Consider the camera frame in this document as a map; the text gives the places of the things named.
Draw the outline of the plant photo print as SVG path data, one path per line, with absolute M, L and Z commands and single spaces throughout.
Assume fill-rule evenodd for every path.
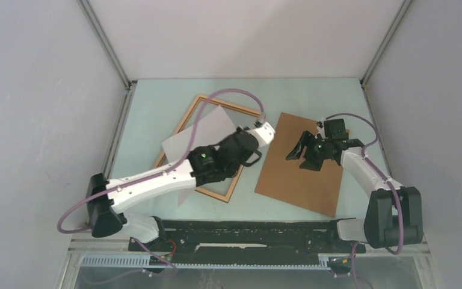
M 186 122 L 179 129 L 175 130 L 174 135 L 161 143 L 162 153 L 160 160 L 157 161 L 157 167 L 175 162 L 185 153 L 196 114 L 196 112 L 193 112 L 186 117 Z M 248 121 L 252 119 L 254 119 L 253 116 L 226 108 L 223 105 L 209 104 L 198 122 L 197 133 L 192 148 L 216 144 L 233 133 L 237 126 L 246 126 L 248 125 Z M 176 198 L 177 206 L 181 206 L 194 194 L 200 194 L 204 197 L 211 197 L 228 203 L 238 183 L 239 176 L 240 173 L 237 173 L 232 179 L 206 184 L 192 190 L 181 190 L 178 192 L 178 197 Z

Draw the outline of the wooden picture frame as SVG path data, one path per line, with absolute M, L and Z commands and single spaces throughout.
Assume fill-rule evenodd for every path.
M 207 100 L 207 98 L 208 98 L 207 96 L 201 95 L 201 94 L 196 96 L 196 98 L 189 105 L 189 108 L 187 109 L 187 111 L 182 116 L 182 119 L 180 120 L 180 122 L 177 124 L 176 128 L 174 129 L 174 132 L 173 132 L 172 136 L 174 135 L 175 130 L 179 129 L 182 126 L 182 124 L 184 124 L 186 122 L 186 120 L 185 120 L 186 117 L 188 117 L 193 112 L 196 112 L 196 113 L 199 112 L 199 109 L 203 106 L 203 104 L 205 103 L 205 100 Z M 257 109 L 246 107 L 246 106 L 239 105 L 239 104 L 235 104 L 235 103 L 229 102 L 229 101 L 224 101 L 224 100 L 217 99 L 217 98 L 210 100 L 208 102 L 208 104 L 205 105 L 205 108 L 209 104 L 223 105 L 226 108 L 231 108 L 233 110 L 239 111 L 239 112 L 247 114 L 249 116 L 253 116 L 254 119 L 249 120 L 248 124 L 255 122 L 256 119 L 261 116 L 261 112 L 259 110 L 257 110 Z M 157 160 L 154 162 L 154 165 L 153 165 L 154 168 L 157 168 L 156 164 L 157 164 L 157 161 L 159 161 L 160 158 L 161 158 L 161 153 L 159 154 L 159 157 L 157 158 Z M 241 174 L 242 169 L 243 169 L 243 167 L 240 167 L 237 173 Z

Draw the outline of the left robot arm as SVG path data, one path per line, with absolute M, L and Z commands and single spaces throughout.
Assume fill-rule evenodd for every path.
M 89 228 L 94 238 L 110 237 L 120 231 L 139 239 L 150 250 L 165 246 L 166 234 L 158 217 L 134 217 L 134 205 L 171 191 L 197 188 L 234 178 L 240 168 L 250 167 L 249 158 L 262 154 L 275 131 L 264 125 L 255 129 L 237 128 L 217 144 L 199 146 L 176 163 L 122 179 L 108 180 L 103 173 L 90 178 L 87 197 Z

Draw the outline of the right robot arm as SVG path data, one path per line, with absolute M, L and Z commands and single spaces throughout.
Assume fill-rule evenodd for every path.
M 325 120 L 319 131 L 304 131 L 287 154 L 287 160 L 302 158 L 301 169 L 319 171 L 333 160 L 348 171 L 369 201 L 363 219 L 342 219 L 325 236 L 329 249 L 344 250 L 350 241 L 398 253 L 403 246 L 423 240 L 422 198 L 416 187 L 407 187 L 382 171 L 366 153 L 366 145 L 350 138 L 343 119 Z

